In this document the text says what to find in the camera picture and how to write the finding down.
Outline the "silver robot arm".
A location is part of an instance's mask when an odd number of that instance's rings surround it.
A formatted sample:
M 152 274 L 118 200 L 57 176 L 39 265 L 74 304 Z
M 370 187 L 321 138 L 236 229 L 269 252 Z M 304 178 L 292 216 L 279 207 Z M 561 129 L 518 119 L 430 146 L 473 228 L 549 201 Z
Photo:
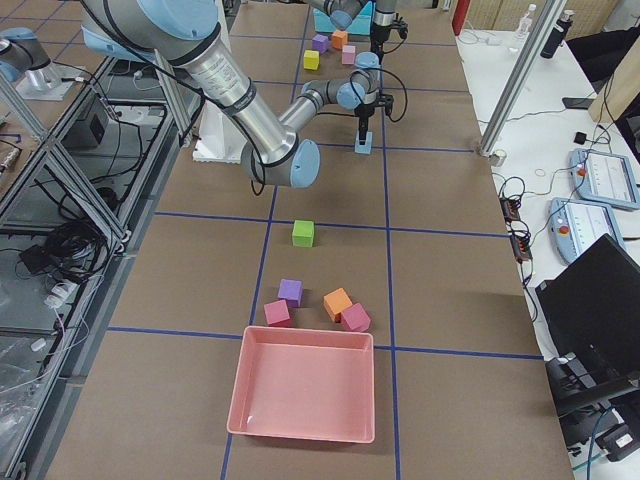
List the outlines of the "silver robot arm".
M 82 6 L 83 35 L 90 49 L 148 63 L 161 55 L 170 66 L 185 70 L 201 96 L 245 138 L 241 164 L 261 185 L 306 188 L 315 181 L 319 148 L 299 134 L 325 106 L 337 104 L 355 113 L 358 146 L 368 142 L 368 119 L 375 110 L 393 108 L 392 96 L 381 88 L 379 58 L 372 52 L 358 54 L 345 78 L 306 83 L 289 108 L 276 116 L 225 46 L 214 2 L 85 1 Z
M 306 4 L 326 14 L 337 29 L 346 30 L 365 8 L 367 1 L 311 0 L 306 1 Z M 408 37 L 409 27 L 397 12 L 396 0 L 372 1 L 372 5 L 369 29 L 370 51 L 382 59 L 386 54 L 384 44 L 389 40 L 391 32 L 397 31 L 401 42 L 404 42 Z

